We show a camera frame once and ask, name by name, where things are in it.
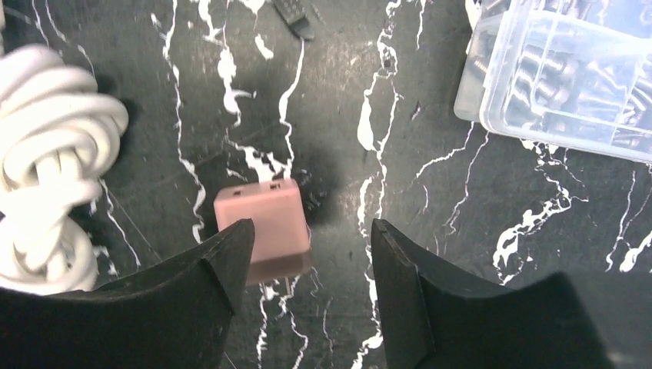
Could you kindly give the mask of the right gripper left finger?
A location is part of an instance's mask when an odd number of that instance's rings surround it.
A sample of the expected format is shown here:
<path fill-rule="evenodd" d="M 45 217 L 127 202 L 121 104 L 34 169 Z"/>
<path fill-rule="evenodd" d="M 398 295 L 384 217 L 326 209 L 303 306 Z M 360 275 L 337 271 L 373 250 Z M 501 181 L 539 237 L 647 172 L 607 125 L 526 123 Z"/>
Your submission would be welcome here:
<path fill-rule="evenodd" d="M 217 368 L 241 304 L 254 222 L 94 291 L 1 292 L 3 368 Z"/>

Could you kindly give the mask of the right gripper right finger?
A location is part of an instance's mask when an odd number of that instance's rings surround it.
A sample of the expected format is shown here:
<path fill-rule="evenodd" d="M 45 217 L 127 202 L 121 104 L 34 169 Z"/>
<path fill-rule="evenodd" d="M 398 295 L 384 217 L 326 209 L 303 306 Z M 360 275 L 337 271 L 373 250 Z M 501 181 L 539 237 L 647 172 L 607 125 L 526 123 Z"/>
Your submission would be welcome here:
<path fill-rule="evenodd" d="M 604 342 L 565 274 L 513 290 L 371 225 L 389 368 L 610 368 Z"/>

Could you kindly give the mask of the small pink adapter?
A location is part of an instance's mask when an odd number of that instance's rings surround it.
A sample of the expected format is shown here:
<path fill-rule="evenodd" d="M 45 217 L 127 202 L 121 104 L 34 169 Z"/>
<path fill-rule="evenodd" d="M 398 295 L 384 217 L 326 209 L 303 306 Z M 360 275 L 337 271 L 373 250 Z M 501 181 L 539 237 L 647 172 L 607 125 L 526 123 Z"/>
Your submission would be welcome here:
<path fill-rule="evenodd" d="M 292 178 L 221 189 L 214 199 L 220 231 L 241 219 L 254 223 L 248 285 L 311 270 L 311 241 L 300 188 Z"/>

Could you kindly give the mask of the clear plastic parts box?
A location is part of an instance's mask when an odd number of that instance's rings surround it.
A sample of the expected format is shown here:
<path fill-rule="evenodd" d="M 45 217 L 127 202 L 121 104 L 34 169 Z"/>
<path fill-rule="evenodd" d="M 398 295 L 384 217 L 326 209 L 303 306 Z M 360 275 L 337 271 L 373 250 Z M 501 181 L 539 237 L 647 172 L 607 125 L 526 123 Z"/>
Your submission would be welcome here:
<path fill-rule="evenodd" d="M 651 160 L 649 1 L 475 1 L 454 113 L 489 132 Z"/>

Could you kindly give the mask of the black pliers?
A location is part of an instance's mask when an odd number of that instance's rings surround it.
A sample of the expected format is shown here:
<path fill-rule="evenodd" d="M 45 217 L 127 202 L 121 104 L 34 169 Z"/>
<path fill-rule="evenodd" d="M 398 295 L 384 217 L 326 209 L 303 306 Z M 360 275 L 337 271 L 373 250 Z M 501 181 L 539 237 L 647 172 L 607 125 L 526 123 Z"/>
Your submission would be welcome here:
<path fill-rule="evenodd" d="M 272 4 L 290 31 L 304 41 L 311 41 L 315 33 L 305 7 L 299 0 L 272 0 Z"/>

